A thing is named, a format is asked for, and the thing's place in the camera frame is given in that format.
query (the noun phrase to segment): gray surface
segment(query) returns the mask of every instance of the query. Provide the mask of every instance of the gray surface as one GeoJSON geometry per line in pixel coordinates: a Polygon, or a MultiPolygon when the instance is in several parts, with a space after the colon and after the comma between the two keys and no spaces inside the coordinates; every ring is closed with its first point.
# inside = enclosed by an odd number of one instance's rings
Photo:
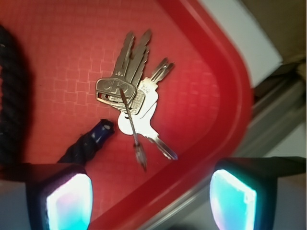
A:
{"type": "Polygon", "coordinates": [[[30,230],[25,183],[0,180],[0,230],[30,230]]]}
{"type": "Polygon", "coordinates": [[[303,81],[288,78],[255,104],[254,118],[234,156],[262,157],[302,123],[306,115],[305,92],[303,81]]]}
{"type": "Polygon", "coordinates": [[[306,229],[306,173],[279,178],[277,191],[273,230],[306,229]]]}
{"type": "Polygon", "coordinates": [[[286,156],[306,157],[306,121],[265,155],[265,157],[286,156]]]}

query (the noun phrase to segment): key blade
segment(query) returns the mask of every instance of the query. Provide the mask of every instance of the key blade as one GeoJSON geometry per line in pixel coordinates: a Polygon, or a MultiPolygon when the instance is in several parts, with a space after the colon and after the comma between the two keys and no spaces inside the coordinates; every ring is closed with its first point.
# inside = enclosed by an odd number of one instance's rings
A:
{"type": "Polygon", "coordinates": [[[142,50],[146,49],[146,47],[147,47],[146,45],[150,41],[151,37],[152,37],[152,31],[150,29],[148,29],[142,35],[139,44],[132,51],[131,58],[134,58],[137,53],[142,52],[142,50]]]}
{"type": "Polygon", "coordinates": [[[167,58],[164,58],[153,72],[152,77],[150,78],[151,81],[157,84],[159,81],[163,80],[164,77],[172,70],[174,65],[174,62],[168,64],[167,58]]]}
{"type": "Polygon", "coordinates": [[[147,47],[146,50],[145,50],[143,59],[142,59],[140,65],[139,65],[136,73],[134,74],[133,79],[131,80],[132,85],[135,85],[136,87],[138,87],[140,80],[142,78],[143,70],[144,70],[145,64],[146,64],[147,59],[148,59],[148,53],[149,53],[149,48],[147,47]]]}
{"type": "Polygon", "coordinates": [[[169,160],[178,160],[177,154],[172,151],[159,137],[153,139],[153,141],[158,146],[158,149],[166,156],[169,160]]]}
{"type": "Polygon", "coordinates": [[[138,86],[138,83],[142,75],[135,76],[135,74],[137,71],[139,71],[139,68],[141,68],[140,71],[144,69],[145,62],[147,61],[148,52],[149,52],[147,43],[150,41],[151,35],[152,35],[151,30],[147,30],[143,34],[143,36],[141,37],[140,43],[137,45],[136,48],[134,48],[134,50],[132,51],[131,57],[130,57],[130,63],[129,63],[127,74],[126,74],[126,81],[132,82],[134,78],[137,78],[132,83],[136,87],[138,86]]]}
{"type": "MultiPolygon", "coordinates": [[[[138,89],[135,97],[133,98],[133,100],[131,100],[130,102],[128,101],[128,105],[129,105],[131,115],[136,115],[136,114],[139,113],[139,111],[142,108],[144,99],[145,99],[144,92],[142,90],[138,89]]],[[[116,106],[112,105],[112,107],[116,108],[119,111],[126,112],[126,107],[123,104],[122,99],[118,98],[117,101],[118,101],[118,105],[116,105],[116,106]]]]}
{"type": "Polygon", "coordinates": [[[113,76],[124,77],[129,64],[129,58],[131,54],[131,47],[134,41],[133,32],[129,32],[125,38],[124,46],[120,51],[120,55],[116,60],[113,76]]]}

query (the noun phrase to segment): silver key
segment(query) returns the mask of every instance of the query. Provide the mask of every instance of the silver key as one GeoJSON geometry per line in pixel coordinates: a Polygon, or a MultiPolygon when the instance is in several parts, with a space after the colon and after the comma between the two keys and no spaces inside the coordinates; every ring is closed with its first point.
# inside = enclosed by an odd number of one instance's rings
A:
{"type": "Polygon", "coordinates": [[[96,83],[96,100],[106,103],[114,104],[106,95],[120,97],[119,88],[122,88],[126,97],[130,100],[136,94],[137,88],[133,84],[125,81],[126,71],[130,61],[131,47],[133,44],[134,35],[129,32],[124,41],[124,46],[121,49],[120,55],[117,58],[113,74],[108,79],[99,79],[96,83]]]}
{"type": "MultiPolygon", "coordinates": [[[[138,119],[135,116],[131,116],[135,131],[138,134],[143,135],[148,138],[151,142],[154,142],[158,149],[170,160],[177,160],[177,154],[172,151],[160,138],[159,134],[151,127],[150,120],[154,115],[155,109],[157,107],[157,103],[154,103],[153,106],[149,109],[149,111],[142,118],[138,119]]],[[[132,135],[133,131],[131,129],[131,125],[129,119],[126,117],[127,115],[124,112],[121,112],[118,118],[118,127],[119,129],[127,135],[132,135]]]]}
{"type": "MultiPolygon", "coordinates": [[[[148,58],[148,52],[149,52],[149,48],[146,48],[146,51],[144,53],[144,57],[143,57],[143,59],[140,63],[139,68],[137,69],[137,71],[134,75],[133,80],[141,78],[141,76],[143,74],[143,69],[145,67],[145,63],[146,63],[147,58],[148,58]]],[[[141,90],[137,90],[137,93],[136,93],[135,97],[133,98],[133,100],[130,103],[128,103],[130,108],[131,108],[130,109],[131,114],[134,115],[134,114],[137,114],[139,112],[140,108],[138,108],[135,104],[141,105],[144,101],[144,98],[145,98],[145,94],[141,90]]],[[[120,111],[123,111],[123,112],[126,111],[125,105],[121,104],[122,103],[121,98],[114,97],[114,101],[119,102],[119,103],[118,103],[118,105],[112,106],[112,107],[114,107],[114,108],[116,108],[120,111]]]]}
{"type": "MultiPolygon", "coordinates": [[[[136,88],[140,83],[143,69],[145,67],[145,63],[147,62],[149,52],[149,47],[147,46],[147,43],[149,42],[151,35],[151,30],[147,30],[143,34],[139,45],[132,51],[127,72],[125,74],[125,81],[128,83],[132,83],[136,88]]],[[[120,97],[110,96],[108,97],[108,100],[120,102],[120,104],[118,104],[117,106],[121,108],[122,111],[125,110],[125,105],[122,104],[122,99],[120,97]]]]}
{"type": "Polygon", "coordinates": [[[153,71],[151,78],[143,79],[138,87],[137,95],[139,90],[141,90],[146,99],[143,103],[137,104],[133,103],[131,105],[131,109],[139,112],[135,115],[136,118],[142,118],[148,112],[148,110],[153,106],[154,103],[158,100],[158,93],[156,89],[158,88],[157,83],[164,79],[164,77],[171,71],[174,63],[168,64],[167,58],[164,58],[161,63],[157,66],[157,68],[153,71]]]}

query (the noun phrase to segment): black rope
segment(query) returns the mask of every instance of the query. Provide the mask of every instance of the black rope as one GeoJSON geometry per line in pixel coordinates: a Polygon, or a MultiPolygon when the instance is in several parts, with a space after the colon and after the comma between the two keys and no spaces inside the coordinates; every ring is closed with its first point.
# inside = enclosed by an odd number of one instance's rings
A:
{"type": "Polygon", "coordinates": [[[85,165],[94,158],[105,141],[114,134],[114,124],[102,119],[88,133],[82,135],[75,144],[71,145],[58,163],[77,163],[85,165]]]}
{"type": "MultiPolygon", "coordinates": [[[[2,110],[0,111],[0,164],[21,161],[30,111],[30,78],[14,38],[0,26],[2,110]]],[[[81,136],[58,161],[85,165],[114,134],[112,122],[102,119],[81,136]]]]}
{"type": "Polygon", "coordinates": [[[30,110],[29,74],[17,43],[0,25],[0,164],[21,161],[30,110]]]}

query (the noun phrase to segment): plastic tray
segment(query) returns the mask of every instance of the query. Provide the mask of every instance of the plastic tray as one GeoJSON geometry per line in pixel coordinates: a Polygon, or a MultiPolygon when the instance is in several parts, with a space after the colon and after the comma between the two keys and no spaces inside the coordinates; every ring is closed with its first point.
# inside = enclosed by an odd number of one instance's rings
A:
{"type": "Polygon", "coordinates": [[[56,162],[99,119],[117,122],[119,111],[97,102],[94,87],[111,75],[130,30],[136,42],[148,28],[153,32],[145,76],[164,57],[176,63],[159,83],[152,126],[179,160],[167,160],[141,138],[144,173],[132,136],[116,127],[86,166],[94,186],[92,229],[139,227],[207,176],[243,137],[252,101],[246,69],[196,1],[4,0],[0,23],[18,38],[32,71],[26,162],[56,162]]]}

